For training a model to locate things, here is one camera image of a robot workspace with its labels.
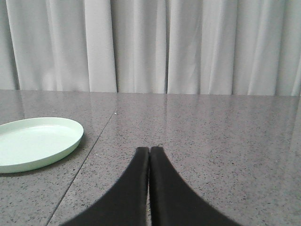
granite surface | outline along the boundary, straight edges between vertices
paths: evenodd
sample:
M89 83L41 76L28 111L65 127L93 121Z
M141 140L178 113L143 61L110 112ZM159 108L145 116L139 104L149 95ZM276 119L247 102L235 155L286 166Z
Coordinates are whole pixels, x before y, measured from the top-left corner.
M84 137L64 159L24 173L0 174L0 225L47 225L116 108L116 94L0 90L0 124L34 117L78 121Z
M1 124L60 116L85 129L82 144L65 159L0 176L0 225L59 225L116 182L136 147L154 145L231 219L301 225L299 97L3 90L0 106Z

speckled stone surface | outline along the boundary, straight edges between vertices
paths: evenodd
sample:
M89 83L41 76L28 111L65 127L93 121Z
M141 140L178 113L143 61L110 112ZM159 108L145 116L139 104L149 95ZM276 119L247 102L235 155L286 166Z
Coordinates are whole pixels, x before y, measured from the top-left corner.
M67 108L82 112L87 105L83 103L86 99L71 94L60 95L67 95L66 102L78 100L74 108ZM15 98L11 106L9 101L1 98L5 108L11 109L11 113L2 110L0 112L7 117L7 121L10 121L10 117L12 120L19 119L24 112L32 114L26 117L35 117L35 114L48 116L45 110L40 109L45 108L49 98L46 97L47 94L44 100L40 100L41 104L35 110L25 107L30 105L24 101L25 99L28 103L34 102L34 98L30 97L31 92L24 98L14 93L10 95L10 98ZM103 113L98 113L102 108L98 108L97 100L102 99L105 102L108 98L110 100L107 101L111 103L107 104L111 104L112 109L114 107L117 109L106 122L105 129L62 201L56 201L57 194L50 194L48 197L49 194L46 192L37 192L34 195L26 192L27 196L24 199L26 204L38 203L39 207L36 208L36 212L27 212L26 216L26 212L17 212L20 219L25 221L30 218L34 220L48 218L51 213L45 212L50 209L49 203L43 201L46 199L56 205L59 204L54 208L54 215L48 225L59 225L84 211L116 182L130 162L136 147L159 145L164 147L168 158L187 184L231 219L246 226L301 225L299 97L156 94L111 96L101 93L82 95L88 95L94 100L88 104L93 109L91 111L93 120L89 121L90 124L85 120L81 122L80 115L72 111L66 111L68 115L64 117L78 119L91 127L98 123L95 128L100 128L102 124L98 121L100 120L98 117ZM94 132L100 134L101 131L96 129ZM87 134L86 139L93 139L93 136ZM25 177L42 181L43 185L51 185L49 189L53 189L53 193L56 189L62 191L61 185L55 184L58 181L57 175L67 172L66 169L69 168L63 167L67 162L60 164L62 166L54 164L39 172L42 174L40 179L36 178L37 175L33 177L32 174ZM74 161L76 169L80 167L79 164L80 162ZM64 185L69 183L69 178L74 175L71 172L66 176ZM15 203L19 205L19 207L12 205L12 211L4 209L5 213L26 209L26 206L18 201L20 199L18 192L21 189L12 189L15 185L19 186L17 183L21 183L16 178L11 176L0 178L0 189L5 190L0 191L0 197L4 197L5 202L10 200L14 201L14 205ZM23 182L26 186L35 186L30 180L25 179ZM38 211L40 206L44 213ZM24 225L30 225L29 222L31 221L27 221ZM45 225L47 220L35 222L34 225Z
M0 90L0 124L64 117L84 128L79 147L41 169L0 174L0 225L46 225L116 108L116 94Z

black rubber pad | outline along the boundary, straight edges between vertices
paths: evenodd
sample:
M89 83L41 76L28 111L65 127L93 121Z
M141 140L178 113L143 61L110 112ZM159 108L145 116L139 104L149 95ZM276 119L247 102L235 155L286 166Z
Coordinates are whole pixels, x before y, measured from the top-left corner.
M238 226L200 198L173 168L161 147L150 150L152 226Z
M63 226L145 226L149 149L138 147L116 184Z

plate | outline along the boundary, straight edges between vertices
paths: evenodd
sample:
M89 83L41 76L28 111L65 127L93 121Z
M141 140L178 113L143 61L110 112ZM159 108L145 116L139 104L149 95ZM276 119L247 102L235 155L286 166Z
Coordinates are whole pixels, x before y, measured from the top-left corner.
M76 121L44 117L0 125L0 173L50 165L69 155L84 133Z

gray countertop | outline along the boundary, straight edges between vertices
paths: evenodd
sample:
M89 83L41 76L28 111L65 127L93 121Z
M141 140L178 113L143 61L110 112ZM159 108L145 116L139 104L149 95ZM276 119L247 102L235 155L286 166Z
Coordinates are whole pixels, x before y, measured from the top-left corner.
M299 97L0 90L0 124L46 116L78 121L84 137L50 166L0 174L0 225L59 225L116 182L136 147L154 145L231 219L301 225Z

